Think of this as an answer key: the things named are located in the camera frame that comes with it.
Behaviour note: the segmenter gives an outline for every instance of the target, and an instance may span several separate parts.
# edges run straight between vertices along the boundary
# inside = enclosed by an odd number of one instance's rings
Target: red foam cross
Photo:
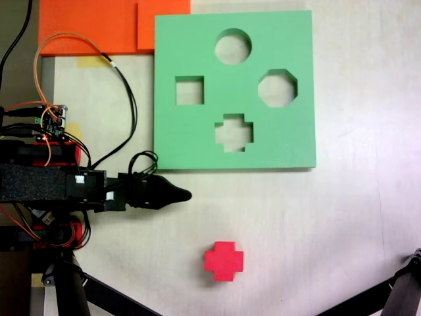
[[[205,270],[213,271],[215,281],[234,281],[235,272],[243,272],[244,253],[235,250],[235,242],[215,242],[205,252]]]

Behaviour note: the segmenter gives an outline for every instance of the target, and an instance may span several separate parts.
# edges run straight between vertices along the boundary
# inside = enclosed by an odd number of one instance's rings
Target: black cable
[[[133,165],[136,162],[136,159],[142,155],[150,158],[153,163],[152,165],[150,165],[143,171],[133,173]],[[132,160],[130,160],[128,176],[125,179],[122,179],[118,182],[110,184],[109,186],[106,186],[105,191],[106,192],[115,191],[133,181],[144,180],[150,177],[152,174],[154,174],[157,169],[158,169],[158,155],[156,153],[149,150],[142,151],[141,153],[137,153],[136,155],[133,156]]]
[[[71,159],[71,160],[69,160],[69,163],[70,164],[75,163],[75,167],[78,170],[78,174],[80,173],[78,161],[76,160],[76,157],[73,155],[73,153],[68,153],[68,146],[66,146],[66,144],[64,143],[64,140],[60,136],[55,135],[54,133],[42,128],[39,125],[28,124],[28,123],[16,123],[16,124],[11,124],[11,125],[6,125],[6,126],[0,126],[0,135],[7,135],[8,132],[10,132],[10,131],[21,130],[21,129],[32,130],[32,131],[38,132],[40,134],[48,135],[51,138],[51,140],[58,142],[61,146],[63,156]]]
[[[12,53],[12,50],[14,49],[14,47],[17,45],[17,43],[20,41],[20,39],[24,35],[24,32],[26,31],[26,28],[28,27],[28,23],[29,23],[29,20],[30,20],[30,17],[31,17],[31,11],[32,11],[32,0],[29,0],[28,1],[28,10],[26,11],[26,18],[25,18],[24,25],[23,25],[22,29],[20,30],[16,39],[13,41],[12,45],[7,49],[5,55],[3,56],[3,58],[1,59],[1,62],[0,62],[0,90],[1,90],[1,83],[2,83],[2,79],[3,79],[3,67],[5,66],[7,57],[9,57],[9,55]]]
[[[111,58],[106,53],[102,53],[102,55],[110,63],[112,62]],[[130,135],[128,136],[128,138],[126,140],[124,140],[124,142],[122,142],[119,146],[114,148],[111,152],[109,152],[104,157],[100,158],[100,160],[98,160],[96,163],[94,163],[91,167],[92,169],[95,169],[105,159],[109,158],[110,156],[114,155],[116,152],[120,151],[132,139],[132,137],[134,135],[134,132],[136,131],[136,127],[137,127],[137,103],[136,103],[136,99],[134,97],[133,91],[132,91],[129,83],[127,82],[126,77],[124,77],[124,75],[121,73],[121,71],[118,69],[118,67],[114,66],[114,69],[117,71],[117,74],[119,75],[119,77],[123,81],[124,87],[126,88],[126,92],[128,94],[128,97],[129,97],[130,111],[132,113],[132,128],[130,130]]]
[[[91,168],[91,154],[89,153],[89,149],[86,147],[86,145],[77,137],[73,136],[72,134],[68,132],[64,132],[63,134],[67,136],[69,140],[74,142],[85,153],[87,157],[87,168],[90,169]]]
[[[31,231],[32,229],[31,229],[31,227],[29,227],[29,225],[28,225],[28,223],[26,222],[26,219],[25,219],[25,216],[22,214],[22,211],[20,210],[20,207],[16,204],[16,203],[13,203],[13,206],[14,206],[14,208],[16,209],[16,212],[18,213],[18,215],[19,215],[19,217],[20,217],[20,219],[22,219],[22,222],[23,222],[23,225],[29,230],[29,231]],[[55,228],[56,227],[58,227],[59,226],[59,221],[55,221],[55,223],[53,223],[53,225],[52,226],[49,226],[49,230],[47,231],[47,233],[43,236],[43,237],[40,237],[39,238],[39,241],[40,242],[43,242],[44,244],[46,244],[46,245],[48,245],[48,246],[51,246],[51,247],[57,247],[56,245],[55,245],[55,243],[54,242],[51,242],[51,241],[47,241],[47,237],[48,237],[48,235],[49,234],[51,234],[51,233],[53,233],[53,232],[55,232]],[[70,228],[70,231],[71,232],[73,232],[73,230],[72,230],[72,226],[71,226],[71,223],[69,222],[69,228]]]

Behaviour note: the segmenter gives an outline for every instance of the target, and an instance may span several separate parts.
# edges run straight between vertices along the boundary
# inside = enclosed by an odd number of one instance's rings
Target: orange board
[[[190,0],[39,0],[38,43],[57,32],[76,32],[107,54],[153,53],[155,15],[189,13]],[[43,56],[97,54],[72,37],[54,39],[41,51]]]
[[[153,54],[155,48],[155,16],[190,14],[190,0],[139,0],[137,49]]]

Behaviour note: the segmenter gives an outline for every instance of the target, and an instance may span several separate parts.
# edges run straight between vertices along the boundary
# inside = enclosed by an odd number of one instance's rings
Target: wire
[[[89,167],[90,169],[95,169],[96,167],[98,167],[98,165],[100,163],[102,163],[105,159],[109,158],[110,156],[114,155],[116,152],[120,151],[133,137],[134,132],[136,131],[136,126],[137,126],[137,103],[136,103],[136,99],[134,97],[133,91],[127,81],[127,79],[124,77],[124,75],[121,73],[121,71],[118,69],[118,67],[115,65],[115,63],[111,60],[111,58],[104,53],[98,45],[96,45],[92,40],[90,40],[89,38],[87,38],[86,36],[83,36],[79,33],[75,33],[75,32],[59,32],[56,34],[52,34],[49,37],[45,38],[42,43],[39,45],[38,50],[35,54],[35,58],[34,58],[34,82],[39,94],[39,97],[41,98],[41,100],[43,100],[44,102],[47,102],[47,99],[41,89],[41,84],[39,83],[39,78],[38,78],[38,73],[37,73],[37,68],[38,68],[38,60],[39,60],[39,54],[41,53],[41,50],[43,49],[43,47],[52,39],[54,38],[58,38],[61,36],[71,36],[71,37],[75,37],[75,38],[80,38],[84,41],[87,41],[89,44],[91,44],[102,56],[104,56],[104,58],[106,58],[106,60],[108,60],[108,62],[110,63],[110,65],[112,67],[114,67],[115,71],[117,72],[117,74],[119,75],[119,77],[121,78],[121,80],[123,81],[124,87],[126,88],[128,97],[129,97],[129,102],[130,102],[130,110],[132,113],[132,127],[130,130],[130,135],[128,136],[128,138],[122,142],[119,146],[117,146],[116,148],[114,148],[110,153],[106,154],[104,157],[100,158],[100,160],[98,160],[96,163],[94,163],[91,167]]]
[[[46,108],[45,110],[44,110],[44,112],[42,112],[42,115],[41,115],[41,122],[40,122],[40,126],[41,126],[41,128],[43,128],[43,122],[44,122],[44,115],[45,115],[45,113],[47,112],[49,110],[49,107],[48,108]],[[50,163],[50,160],[51,160],[51,146],[50,146],[50,143],[49,143],[49,141],[48,141],[48,137],[47,137],[47,135],[44,135],[43,136],[43,138],[44,138],[44,140],[45,140],[45,143],[47,144],[47,147],[48,147],[48,160],[47,160],[47,162],[45,163],[45,165],[44,165],[44,167],[46,167],[46,166],[48,166],[48,164]]]
[[[135,172],[133,173],[133,166],[136,162],[137,158],[140,156],[146,156],[152,160],[152,165],[147,167],[141,172]],[[128,170],[128,176],[118,182],[115,182],[113,184],[110,184],[109,186],[105,187],[106,192],[115,191],[123,186],[125,186],[127,183],[133,182],[133,181],[139,181],[139,180],[145,180],[146,178],[149,178],[152,174],[155,173],[158,169],[158,155],[154,153],[153,151],[142,151],[141,153],[137,153],[133,156],[132,160],[129,163],[129,170]]]
[[[55,33],[52,34],[50,36],[48,36],[47,38],[45,38],[42,43],[39,45],[38,50],[36,51],[35,54],[35,59],[34,59],[34,81],[35,81],[35,86],[37,88],[39,97],[41,98],[41,100],[43,101],[47,101],[47,98],[45,97],[42,89],[41,89],[41,84],[39,83],[39,78],[38,78],[38,59],[39,59],[39,54],[41,53],[41,50],[43,49],[43,47],[45,46],[45,44],[47,44],[49,41],[51,41],[53,38],[57,38],[59,36],[72,36],[75,38],[81,38],[85,41],[87,41],[88,43],[90,43],[92,46],[94,46],[94,48],[96,50],[98,50],[98,52],[100,54],[102,54],[101,49],[98,47],[97,44],[95,44],[93,41],[91,41],[89,38],[87,38],[86,36],[83,36],[79,33],[75,33],[75,32],[59,32],[59,33]]]
[[[33,239],[39,241],[39,238],[35,235],[33,235],[28,229],[26,229],[22,224],[20,224],[16,219],[14,219],[9,213],[4,209],[3,206],[0,205],[0,211],[2,211],[9,219],[11,219],[15,224],[21,227],[29,236],[31,236]]]
[[[56,105],[53,105],[53,104],[50,104],[50,103],[44,102],[44,101],[27,101],[27,102],[20,102],[20,103],[11,105],[10,107],[7,107],[7,108],[5,108],[5,112],[10,111],[10,110],[13,110],[13,109],[15,109],[17,107],[21,107],[23,105],[29,105],[29,104],[42,104],[42,105],[46,104],[46,105],[48,105],[50,107],[53,107],[55,109],[58,109],[59,108]]]
[[[134,97],[133,91],[129,83],[127,82],[127,79],[120,72],[120,70],[115,65],[115,63],[113,63],[111,58],[105,53],[102,53],[102,56],[104,56],[109,61],[109,63],[114,67],[114,69],[117,71],[117,74],[120,76],[121,80],[123,81],[124,87],[126,88],[126,91],[129,97],[129,102],[130,102],[130,110],[132,112],[132,129],[130,130],[130,135],[128,136],[128,138],[124,142],[122,142],[119,146],[114,148],[110,153],[106,154],[104,157],[100,158],[100,160],[94,163],[92,165],[92,169],[95,169],[105,159],[109,158],[110,156],[114,155],[116,152],[120,151],[132,139],[134,132],[136,131],[136,126],[137,126],[137,103],[136,103],[136,99]]]
[[[28,10],[26,11],[26,18],[25,18],[24,25],[22,26],[22,29],[20,30],[16,39],[13,41],[12,45],[7,49],[5,55],[3,56],[3,58],[1,59],[1,62],[0,62],[0,90],[1,90],[1,83],[2,83],[2,79],[3,79],[3,68],[5,66],[7,57],[9,57],[9,55],[12,53],[12,50],[14,49],[14,47],[17,45],[17,43],[20,41],[20,39],[24,35],[24,32],[26,31],[26,28],[28,27],[29,20],[31,18],[31,11],[32,11],[32,0],[29,0],[28,1]]]
[[[0,135],[7,134],[11,130],[18,130],[18,129],[28,129],[28,130],[32,130],[34,132],[38,132],[40,134],[45,134],[45,135],[49,136],[50,139],[53,139],[53,140],[57,141],[60,144],[60,146],[62,148],[62,155],[63,156],[66,156],[67,146],[64,143],[63,138],[55,135],[51,131],[46,130],[46,129],[38,126],[38,125],[28,124],[28,123],[15,123],[15,124],[12,124],[12,125],[0,126]],[[76,160],[76,157],[73,155],[73,153],[72,153],[70,159],[71,159],[70,163],[73,163],[74,162],[76,164],[76,168],[78,169],[78,173],[79,173],[80,172],[79,171],[79,165],[78,165],[78,162]]]
[[[65,246],[69,246],[75,239],[76,237],[76,231],[74,230],[73,225],[70,223],[70,227],[72,229],[72,235],[70,237],[70,239],[63,243],[63,244],[52,244],[51,242],[46,242],[45,240],[43,240],[43,238],[39,237],[30,227],[30,225],[28,224],[28,222],[25,219],[25,216],[22,214],[19,206],[17,204],[13,204],[14,208],[16,209],[16,212],[19,214],[20,219],[22,219],[22,222],[24,223],[25,227],[34,235],[38,238],[38,241],[43,242],[45,244],[47,244],[48,246],[53,246],[53,247],[65,247]]]

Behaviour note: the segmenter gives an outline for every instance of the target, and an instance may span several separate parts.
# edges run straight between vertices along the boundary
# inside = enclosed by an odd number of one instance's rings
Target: green shape sorter board
[[[215,55],[226,34],[250,42],[244,62],[227,65]],[[286,107],[269,107],[258,94],[275,73],[297,85]],[[203,104],[177,105],[176,82],[192,78],[203,81]],[[157,16],[154,112],[161,170],[315,167],[311,12]],[[230,115],[253,125],[242,152],[216,143],[215,126]]]

